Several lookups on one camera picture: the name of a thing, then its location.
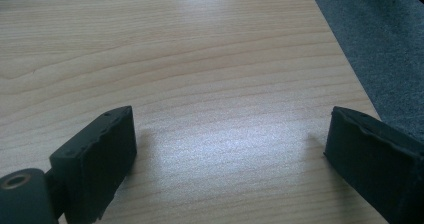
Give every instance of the gray carpet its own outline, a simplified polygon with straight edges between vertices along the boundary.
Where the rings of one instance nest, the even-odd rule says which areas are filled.
[[[424,142],[424,4],[316,2],[382,121]]]

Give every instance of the wooden table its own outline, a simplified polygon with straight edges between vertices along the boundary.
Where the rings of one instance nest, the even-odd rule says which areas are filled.
[[[0,176],[133,106],[102,224],[384,223],[322,154],[376,113],[314,0],[0,0],[0,98]]]

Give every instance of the black plastic part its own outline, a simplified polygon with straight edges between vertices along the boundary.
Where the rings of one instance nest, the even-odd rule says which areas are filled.
[[[54,176],[65,183],[69,223],[101,218],[137,154],[131,107],[104,113],[50,156]]]
[[[58,223],[43,171],[24,169],[0,179],[0,223]]]
[[[334,107],[324,154],[389,223],[423,223],[423,144],[369,115]]]
[[[0,224],[93,223],[114,198],[137,154],[130,106],[108,111],[50,156],[46,174],[25,169],[0,179]]]

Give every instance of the light wood grain surface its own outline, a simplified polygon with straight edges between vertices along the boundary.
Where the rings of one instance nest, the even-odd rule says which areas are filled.
[[[0,176],[123,105],[99,223],[384,223],[322,154],[334,105],[376,113],[314,0],[0,0]]]

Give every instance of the roller hole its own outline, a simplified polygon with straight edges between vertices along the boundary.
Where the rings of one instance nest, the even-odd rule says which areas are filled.
[[[31,179],[31,175],[29,174],[17,174],[4,181],[1,185],[1,188],[5,190],[14,189],[27,183],[29,179]]]

